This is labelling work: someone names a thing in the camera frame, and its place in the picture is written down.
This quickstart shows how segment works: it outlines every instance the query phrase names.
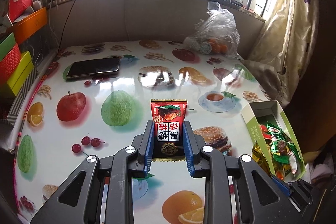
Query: plastic bag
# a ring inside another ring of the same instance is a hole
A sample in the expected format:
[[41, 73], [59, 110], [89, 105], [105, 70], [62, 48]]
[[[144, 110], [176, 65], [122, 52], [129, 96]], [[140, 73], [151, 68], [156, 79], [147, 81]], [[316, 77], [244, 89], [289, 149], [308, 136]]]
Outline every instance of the plastic bag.
[[184, 47], [203, 54], [222, 53], [242, 59], [237, 53], [240, 35], [233, 14], [222, 9], [218, 2], [208, 2], [209, 18], [196, 24], [196, 33], [185, 38]]

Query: beige curtain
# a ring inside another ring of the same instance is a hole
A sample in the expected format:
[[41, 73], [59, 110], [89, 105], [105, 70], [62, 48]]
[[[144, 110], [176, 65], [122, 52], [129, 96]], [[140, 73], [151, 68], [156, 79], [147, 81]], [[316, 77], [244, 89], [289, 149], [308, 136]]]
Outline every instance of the beige curtain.
[[313, 53], [318, 0], [277, 0], [245, 66], [269, 96], [286, 106]]

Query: smartphone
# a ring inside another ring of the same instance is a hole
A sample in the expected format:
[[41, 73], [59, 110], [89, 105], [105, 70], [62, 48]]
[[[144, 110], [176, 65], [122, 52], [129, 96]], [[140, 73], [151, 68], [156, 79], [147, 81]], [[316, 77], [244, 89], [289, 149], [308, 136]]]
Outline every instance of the smartphone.
[[108, 57], [75, 62], [67, 74], [67, 80], [84, 78], [87, 76], [115, 75], [119, 71], [119, 57]]

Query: gray wall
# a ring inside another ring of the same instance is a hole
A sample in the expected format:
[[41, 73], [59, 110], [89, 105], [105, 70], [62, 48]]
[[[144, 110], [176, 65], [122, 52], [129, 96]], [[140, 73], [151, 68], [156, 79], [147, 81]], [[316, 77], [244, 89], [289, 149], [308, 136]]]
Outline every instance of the gray wall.
[[[51, 9], [51, 24], [58, 39], [73, 1]], [[241, 42], [238, 52], [246, 57], [263, 22], [238, 10], [233, 13]], [[206, 20], [206, 0], [126, 0], [130, 40], [184, 40], [194, 25]], [[64, 30], [62, 48], [96, 42], [127, 41], [124, 0], [76, 0]]]

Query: red candy wrapper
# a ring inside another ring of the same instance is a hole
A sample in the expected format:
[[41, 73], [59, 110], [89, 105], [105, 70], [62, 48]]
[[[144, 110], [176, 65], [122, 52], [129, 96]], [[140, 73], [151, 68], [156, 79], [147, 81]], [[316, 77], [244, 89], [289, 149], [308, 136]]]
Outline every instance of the red candy wrapper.
[[154, 121], [153, 158], [184, 156], [182, 123], [187, 109], [186, 100], [151, 100]]

